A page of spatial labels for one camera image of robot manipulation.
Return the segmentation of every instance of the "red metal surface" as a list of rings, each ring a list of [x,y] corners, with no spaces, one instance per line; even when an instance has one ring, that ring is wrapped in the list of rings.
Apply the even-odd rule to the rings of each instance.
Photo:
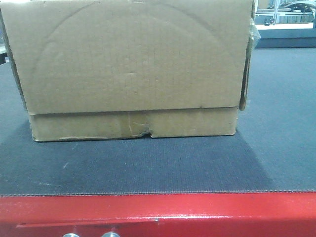
[[[1,197],[1,237],[315,237],[316,193]]]

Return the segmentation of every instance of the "cardboard box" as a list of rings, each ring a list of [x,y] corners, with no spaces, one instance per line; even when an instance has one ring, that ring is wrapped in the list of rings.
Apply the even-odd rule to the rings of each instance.
[[[232,135],[252,0],[0,4],[34,140]]]

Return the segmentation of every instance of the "gray conveyor belt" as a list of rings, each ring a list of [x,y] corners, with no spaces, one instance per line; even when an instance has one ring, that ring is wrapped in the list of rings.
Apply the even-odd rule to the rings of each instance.
[[[226,137],[32,140],[0,65],[0,196],[316,190],[316,49],[256,49],[248,104]]]

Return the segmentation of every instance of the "screw head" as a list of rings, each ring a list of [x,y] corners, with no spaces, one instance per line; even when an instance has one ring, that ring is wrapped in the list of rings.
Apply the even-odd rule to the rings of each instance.
[[[68,234],[65,234],[63,237],[80,237],[74,233],[68,233]]]
[[[102,235],[101,237],[120,237],[120,236],[114,232],[107,232],[104,235]]]

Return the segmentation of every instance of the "box lid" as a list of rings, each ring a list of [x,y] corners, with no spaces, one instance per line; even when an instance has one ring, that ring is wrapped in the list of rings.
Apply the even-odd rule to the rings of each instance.
[[[239,106],[252,0],[0,7],[29,114]]]

